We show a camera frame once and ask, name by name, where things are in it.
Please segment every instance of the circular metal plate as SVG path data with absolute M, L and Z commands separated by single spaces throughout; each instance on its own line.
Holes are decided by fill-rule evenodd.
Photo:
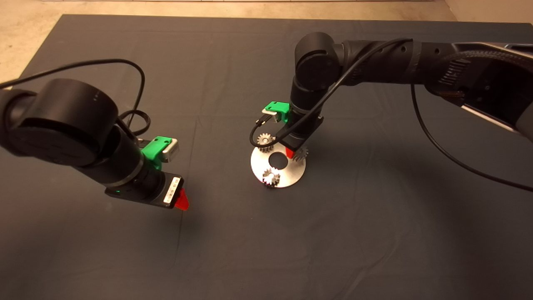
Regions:
M 275 144 L 274 149 L 268 153 L 261 152 L 257 147 L 252 151 L 250 164 L 252 165 L 252 172 L 259 181 L 263 182 L 263 173 L 267 169 L 273 168 L 269 163 L 269 158 L 270 155 L 276 152 L 286 155 L 285 146 L 281 144 Z M 287 158 L 287 160 L 287 166 L 278 171 L 280 178 L 279 184 L 275 186 L 276 188 L 287 187 L 297 183 L 298 180 L 302 178 L 305 171 L 305 159 L 302 159 L 298 162 L 293 161 L 290 158 Z

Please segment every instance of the dark gray mat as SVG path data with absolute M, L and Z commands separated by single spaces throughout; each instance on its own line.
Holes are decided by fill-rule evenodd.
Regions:
M 25 74 L 127 58 L 147 73 L 144 137 L 180 140 L 185 213 L 111 199 L 68 167 L 0 152 L 2 299 L 531 299 L 533 196 L 442 156 L 409 88 L 341 88 L 305 176 L 267 190 L 249 167 L 261 107 L 288 99 L 306 33 L 337 41 L 533 43 L 531 25 L 63 16 Z M 95 66 L 53 77 L 131 108 L 138 76 Z M 437 140 L 468 164 L 533 184 L 533 144 L 419 89 Z

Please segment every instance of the black cable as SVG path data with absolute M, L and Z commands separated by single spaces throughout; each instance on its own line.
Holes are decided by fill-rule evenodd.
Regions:
M 386 47 L 388 47 L 390 45 L 395 45 L 395 44 L 404 43 L 404 42 L 410 42 L 412 40 L 413 40 L 412 38 L 396 38 L 394 40 L 390 40 L 388 42 L 384 42 L 384 43 L 378 45 L 376 48 L 373 48 L 372 50 L 368 51 L 366 54 L 361 56 L 353 65 L 350 66 L 350 68 L 348 68 L 348 70 L 346 70 L 346 72 L 344 72 L 344 74 L 341 76 L 341 78 L 339 78 L 331 86 L 331 88 L 324 94 L 324 96 L 322 96 L 322 98 L 317 102 L 317 104 L 315 106 L 313 106 L 313 108 L 309 112 L 307 112 L 301 119 L 299 119 L 296 123 L 294 123 L 291 127 L 289 127 L 282 134 L 280 134 L 278 136 L 276 135 L 276 138 L 275 138 L 274 141 L 272 141 L 270 143 L 267 143 L 267 144 L 264 144 L 264 145 L 260 145 L 260 144 L 258 144 L 255 141 L 255 131 L 266 122 L 266 121 L 262 120 L 262 118 L 257 120 L 256 123 L 255 123 L 254 128 L 250 132 L 250 143 L 254 147 L 258 147 L 258 148 L 267 148 L 267 147 L 270 147 L 272 145 L 275 145 L 276 143 L 279 143 L 282 139 L 287 137 L 291 132 L 293 132 L 303 122 L 307 121 L 307 119 L 309 119 L 320 107 L 322 107 L 322 105 L 329 99 L 329 97 L 331 97 L 331 95 L 338 89 L 338 87 L 342 85 L 344 80 L 353 72 L 353 70 L 355 70 L 355 68 L 360 66 L 364 61 L 366 61 L 372 55 L 374 55 L 375 53 L 381 51 L 382 49 L 384 49 L 384 48 L 386 48 Z
M 14 79 L 14 80 L 10 80 L 10 81 L 7 81 L 7 82 L 0 83 L 0 90 L 8 88 L 8 87 L 16 85 L 16 84 L 21 84 L 21 83 L 24 83 L 24 82 L 28 82 L 28 81 L 40 78 L 40 77 L 44 77 L 46 75 L 50 75 L 50 74 L 54 74 L 54 73 L 57 73 L 57 72 L 61 72 L 61 71 L 64 71 L 64 70 L 69 70 L 69 69 L 74 69 L 74 68 L 79 68 L 79 67 L 84 67 L 84 66 L 106 65 L 106 64 L 126 64 L 126 65 L 130 65 L 130 66 L 134 67 L 135 69 L 137 69 L 137 71 L 139 71 L 139 74 L 141 75 L 141 83 L 140 83 L 140 86 L 139 86 L 139 91 L 137 93 L 137 98 L 136 98 L 135 103 L 133 104 L 133 108 L 132 108 L 132 110 L 137 110 L 137 108 L 139 107 L 139 103 L 141 102 L 142 92 L 144 91 L 144 83 L 146 81 L 145 75 L 144 75 L 144 71 L 136 63 L 134 63 L 134 62 L 132 62 L 130 60 L 127 60 L 127 59 L 122 59 L 122 58 L 94 59 L 94 60 L 85 60 L 85 61 L 73 62 L 71 64 L 67 64 L 67 65 L 64 65 L 64 66 L 61 66 L 61 67 L 58 67 L 58 68 L 55 68 L 55 69 L 42 71 L 42 72 L 39 72 L 39 73 L 34 74 L 34 75 L 30 75 L 30 76 L 27 76 L 27 77 Z M 128 127 L 130 127 L 134 115 L 135 114 L 131 114 L 130 118 L 128 119 L 128 122 L 127 122 L 127 126 Z
M 146 125 L 143 128 L 132 132 L 134 135 L 139 136 L 148 131 L 148 129 L 150 128 L 150 125 L 152 124 L 152 120 L 150 119 L 150 116 L 147 113 L 143 112 L 142 110 L 131 109 L 131 110 L 127 110 L 121 113 L 120 116 L 118 117 L 121 120 L 123 120 L 129 115 L 138 115 L 139 117 L 143 118 L 144 121 L 146 122 Z
M 429 130 L 427 129 L 425 123 L 424 123 L 424 120 L 422 119 L 422 116 L 420 115 L 420 110 L 418 109 L 418 104 L 417 104 L 417 101 L 416 101 L 416 92 L 415 92 L 415 86 L 414 84 L 411 84 L 411 98 L 413 99 L 413 107 L 415 108 L 415 114 L 416 114 L 416 118 L 418 119 L 418 122 L 420 123 L 420 127 L 422 127 L 422 130 L 424 131 L 424 133 L 426 134 L 427 138 L 431 141 L 431 143 L 442 153 L 444 154 L 447 158 L 449 158 L 451 161 L 455 162 L 456 164 L 458 164 L 459 166 L 461 166 L 462 168 L 476 174 L 476 175 L 479 175 L 481 177 L 484 177 L 484 178 L 487 178 L 489 180 L 492 180 L 492 181 L 495 181 L 495 182 L 498 182 L 498 183 L 501 183 L 501 184 L 505 184 L 505 185 L 508 185 L 508 186 L 512 186 L 512 187 L 516 187 L 516 188 L 519 188 L 521 190 L 525 190 L 525 191 L 529 191 L 529 192 L 533 192 L 533 187 L 530 187 L 530 186 L 527 186 L 527 185 L 521 185 L 521 184 L 518 184 L 518 183 L 514 183 L 512 181 L 508 181 L 508 180 L 505 180 L 505 179 L 501 179 L 501 178 L 498 178 L 498 177 L 494 177 L 492 175 L 489 175 L 489 174 L 486 174 L 486 173 L 483 173 L 477 169 L 474 169 L 473 167 L 463 163 L 462 161 L 458 160 L 457 158 L 453 157 L 453 155 L 449 154 L 444 148 L 442 148 L 441 145 L 439 145 L 439 143 L 433 138 L 433 136 L 430 134 Z

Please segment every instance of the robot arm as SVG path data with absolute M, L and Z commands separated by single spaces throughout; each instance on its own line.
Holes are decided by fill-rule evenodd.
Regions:
M 308 114 L 328 88 L 379 41 L 336 44 L 312 33 L 295 50 L 296 74 L 286 125 Z M 489 43 L 421 43 L 407 40 L 361 62 L 343 85 L 362 82 L 423 84 L 432 94 L 533 141 L 533 46 Z M 320 109 L 280 142 L 295 151 L 320 126 Z
M 186 209 L 183 178 L 157 164 L 174 145 L 158 137 L 140 150 L 115 103 L 77 80 L 52 80 L 39 93 L 0 90 L 0 146 L 17 156 L 69 165 L 116 198 Z

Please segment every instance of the small gear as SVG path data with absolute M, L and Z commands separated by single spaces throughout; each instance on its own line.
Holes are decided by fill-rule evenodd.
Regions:
M 272 141 L 274 141 L 276 138 L 271 136 L 269 133 L 262 133 L 261 135 L 259 135 L 257 137 L 257 143 L 259 145 L 265 145 L 265 144 L 268 144 Z M 259 148 L 259 151 L 263 152 L 263 153 L 268 153 L 270 151 L 272 151 L 272 149 L 274 149 L 274 146 L 270 146 L 270 147 L 266 147 L 266 148 Z
M 298 150 L 296 150 L 296 152 L 294 152 L 293 161 L 295 161 L 295 162 L 302 161 L 302 160 L 304 160 L 307 157 L 308 154 L 309 154 L 309 150 L 307 149 L 307 147 L 305 147 L 305 146 L 300 147 L 300 149 L 298 149 Z
M 276 168 L 268 168 L 263 173 L 263 183 L 268 187 L 275 187 L 279 184 L 279 172 Z

